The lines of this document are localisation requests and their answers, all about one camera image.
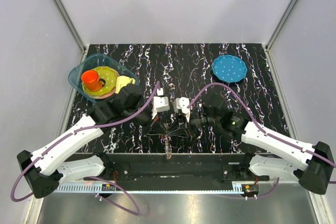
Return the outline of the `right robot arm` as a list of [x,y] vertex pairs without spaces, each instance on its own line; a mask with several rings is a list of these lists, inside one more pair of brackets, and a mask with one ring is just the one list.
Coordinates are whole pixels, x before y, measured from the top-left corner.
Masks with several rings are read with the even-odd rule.
[[239,176],[250,180],[254,176],[279,177],[294,180],[304,189],[324,195],[331,184],[334,159],[328,144],[301,142],[266,128],[251,116],[228,110],[224,100],[210,95],[201,104],[197,117],[191,116],[186,97],[175,99],[174,112],[183,119],[182,128],[191,135],[201,127],[216,127],[223,137],[240,138],[241,142],[262,148],[274,158],[249,154],[247,162],[238,167]]

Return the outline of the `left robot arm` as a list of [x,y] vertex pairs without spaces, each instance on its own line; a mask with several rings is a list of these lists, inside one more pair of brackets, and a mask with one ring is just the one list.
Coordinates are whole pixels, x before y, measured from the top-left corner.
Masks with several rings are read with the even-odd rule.
[[90,176],[109,179],[113,175],[113,167],[103,156],[96,154],[83,161],[69,163],[66,163],[66,159],[111,127],[133,119],[148,124],[157,111],[157,101],[163,94],[160,83],[156,83],[149,98],[143,102],[142,88],[127,84],[118,93],[94,104],[73,127],[49,144],[33,152],[24,150],[18,153],[21,174],[12,187],[11,200],[20,201],[15,197],[15,190],[22,178],[28,183],[31,195],[35,198],[44,198],[62,183],[75,179]]

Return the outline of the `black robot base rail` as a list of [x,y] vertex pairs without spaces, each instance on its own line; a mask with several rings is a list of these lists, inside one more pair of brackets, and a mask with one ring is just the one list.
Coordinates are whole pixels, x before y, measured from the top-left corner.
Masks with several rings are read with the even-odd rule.
[[100,154],[105,179],[126,190],[230,190],[232,182],[252,182],[250,154]]

